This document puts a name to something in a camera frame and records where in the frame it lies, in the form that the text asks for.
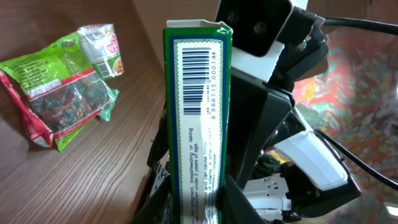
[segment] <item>blue border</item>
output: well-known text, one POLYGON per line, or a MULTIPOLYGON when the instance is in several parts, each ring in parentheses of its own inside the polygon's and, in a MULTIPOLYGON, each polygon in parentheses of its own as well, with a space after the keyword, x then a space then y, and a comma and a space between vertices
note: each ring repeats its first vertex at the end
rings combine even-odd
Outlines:
MULTIPOLYGON (((172 128, 173 128, 173 154, 174 154, 174 180, 175 180, 175 202, 178 204, 178 208, 180 207, 180 186, 179 186, 179 177, 178 177, 178 143, 177 143, 177 122, 175 118, 175 75, 174 75, 174 40, 178 39, 216 39, 216 40, 221 40, 223 41, 224 45, 224 52, 223 52, 223 96, 226 96, 227 89, 229 89, 229 86, 226 86, 226 79, 227 79, 227 74, 226 74, 226 69, 227 69, 227 61, 228 61, 228 43, 227 43, 227 38, 225 36, 220 36, 220 35, 170 35, 169 36, 169 60, 170 60, 170 95, 171 95, 171 106, 172 106, 172 128)), ((226 106, 226 100, 227 97, 223 97, 223 128, 226 129, 226 118, 228 117, 228 108, 225 108, 226 106)), ((224 163, 224 147, 225 147, 225 130, 223 131, 223 142, 221 145, 221 162, 224 163)), ((221 175, 220 175, 220 182, 219 182, 219 188, 222 186, 222 180, 224 177, 224 164, 221 164, 221 175)), ((181 223, 180 219, 180 210, 175 209, 177 213, 177 223, 181 223)))

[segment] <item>wooden table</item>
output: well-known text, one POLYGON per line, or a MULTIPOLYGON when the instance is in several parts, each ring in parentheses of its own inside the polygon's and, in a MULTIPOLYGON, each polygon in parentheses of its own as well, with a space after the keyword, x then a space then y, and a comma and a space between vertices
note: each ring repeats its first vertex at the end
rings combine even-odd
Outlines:
POLYGON ((132 217, 165 90, 132 2, 2 0, 0 60, 99 23, 114 23, 125 68, 108 81, 120 90, 110 122, 90 121, 63 152, 42 149, 27 140, 0 87, 0 223, 126 223, 132 217))

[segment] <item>plastic wrapper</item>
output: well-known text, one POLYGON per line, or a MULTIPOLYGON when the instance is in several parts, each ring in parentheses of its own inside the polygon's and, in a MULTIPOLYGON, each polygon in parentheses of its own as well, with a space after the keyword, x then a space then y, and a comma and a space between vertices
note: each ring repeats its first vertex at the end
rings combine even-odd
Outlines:
POLYGON ((118 91, 91 66, 77 32, 40 52, 1 62, 0 68, 21 84, 32 109, 53 131, 59 151, 97 114, 110 119, 118 91))
POLYGON ((82 51, 103 79, 112 78, 124 72, 113 24, 84 26, 77 32, 82 51))
POLYGON ((175 223, 221 223, 232 29, 201 20, 167 21, 167 116, 175 223))
POLYGON ((22 116, 22 124, 29 138, 40 146, 52 147, 53 132, 28 106, 25 105, 6 74, 1 70, 0 81, 10 94, 13 102, 18 106, 22 116))

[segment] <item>cable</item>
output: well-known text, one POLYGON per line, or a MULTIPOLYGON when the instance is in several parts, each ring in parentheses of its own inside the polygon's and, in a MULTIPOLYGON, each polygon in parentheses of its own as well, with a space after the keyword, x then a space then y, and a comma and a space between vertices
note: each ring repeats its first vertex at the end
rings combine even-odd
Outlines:
POLYGON ((331 137, 327 136, 325 133, 323 133, 320 130, 315 129, 313 131, 318 137, 321 137, 323 139, 326 139, 328 142, 330 142, 334 147, 336 147, 339 151, 341 151, 348 159, 351 159, 353 162, 355 162, 360 168, 365 170, 367 173, 372 175, 374 178, 377 180, 380 180, 383 184, 386 184, 387 186, 391 187, 394 190, 398 190, 398 184, 395 183, 394 181, 388 179, 386 176, 382 175, 378 171, 374 170, 372 167, 368 166, 366 163, 364 163, 361 159, 356 157, 352 152, 347 150, 344 146, 342 146, 340 143, 336 142, 334 139, 331 137))
POLYGON ((386 34, 398 35, 398 26, 384 22, 367 21, 364 19, 350 19, 342 17, 327 17, 324 26, 345 26, 364 30, 383 32, 386 34))

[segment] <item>decorative border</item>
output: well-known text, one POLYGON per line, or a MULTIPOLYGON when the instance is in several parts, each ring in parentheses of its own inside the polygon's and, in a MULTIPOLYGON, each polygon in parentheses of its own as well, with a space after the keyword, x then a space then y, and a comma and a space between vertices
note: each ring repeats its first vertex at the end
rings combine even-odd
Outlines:
MULTIPOLYGON (((224 62, 224 42, 222 40, 218 39, 175 39, 173 42, 173 55, 174 55, 174 84, 175 84, 175 122, 176 122, 176 127, 177 129, 176 134, 177 134, 177 160, 178 160, 178 173, 182 174, 182 160, 181 158, 181 135, 180 135, 180 95, 179 95, 179 84, 178 84, 178 44, 181 43, 217 43, 220 44, 220 80, 219 80, 219 86, 220 86, 220 109, 219 109, 219 116, 220 116, 220 142, 223 142, 223 62, 224 62)), ((220 145, 220 155, 218 156, 219 158, 219 169, 221 170, 221 158, 223 157, 223 145, 220 145)), ((179 194, 180 194, 180 211, 182 213, 180 214, 180 219, 181 222, 183 223, 183 191, 182 191, 182 175, 178 175, 178 183, 179 183, 179 194)), ((220 182, 216 181, 217 188, 219 189, 220 187, 220 182)))

